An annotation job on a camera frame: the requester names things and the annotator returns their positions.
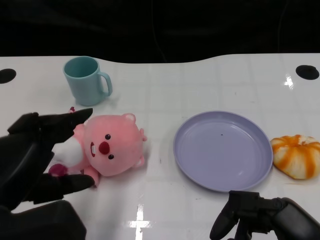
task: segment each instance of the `lavender plate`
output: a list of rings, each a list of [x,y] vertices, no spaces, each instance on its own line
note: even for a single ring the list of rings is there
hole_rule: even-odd
[[[225,111],[204,112],[188,119],[175,134],[173,151],[190,179],[219,192],[259,184],[273,162],[269,139],[261,128]]]

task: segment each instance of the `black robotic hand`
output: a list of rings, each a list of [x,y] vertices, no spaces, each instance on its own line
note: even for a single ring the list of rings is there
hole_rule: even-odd
[[[320,224],[289,198],[264,199],[258,192],[230,191],[210,239],[222,239],[238,221],[234,240],[250,240],[252,233],[271,230],[279,240],[320,240]]]
[[[84,240],[86,228],[65,194],[89,188],[88,175],[44,174],[54,156],[55,144],[74,134],[93,113],[92,108],[74,113],[21,116],[0,137],[0,239]],[[50,204],[21,213],[11,213],[22,201]]]

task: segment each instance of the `plush toy nose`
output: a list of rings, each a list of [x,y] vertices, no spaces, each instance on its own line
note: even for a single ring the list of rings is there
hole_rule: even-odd
[[[109,143],[106,141],[103,141],[99,145],[99,152],[102,153],[103,155],[107,155],[110,152],[110,146]]]

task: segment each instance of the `black hole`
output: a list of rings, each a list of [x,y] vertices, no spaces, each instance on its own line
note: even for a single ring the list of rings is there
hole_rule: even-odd
[[[319,72],[314,66],[301,65],[295,69],[299,77],[307,80],[315,80],[319,77]]]
[[[15,70],[7,68],[0,71],[0,84],[6,84],[16,77]]]

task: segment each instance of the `mug handle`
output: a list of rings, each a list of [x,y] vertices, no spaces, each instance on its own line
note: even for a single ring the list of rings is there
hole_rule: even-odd
[[[105,96],[109,97],[112,94],[112,83],[111,83],[111,79],[109,77],[108,74],[106,74],[105,72],[98,72],[98,75],[104,77],[105,81],[106,81],[106,85],[108,86],[108,92],[105,92]]]

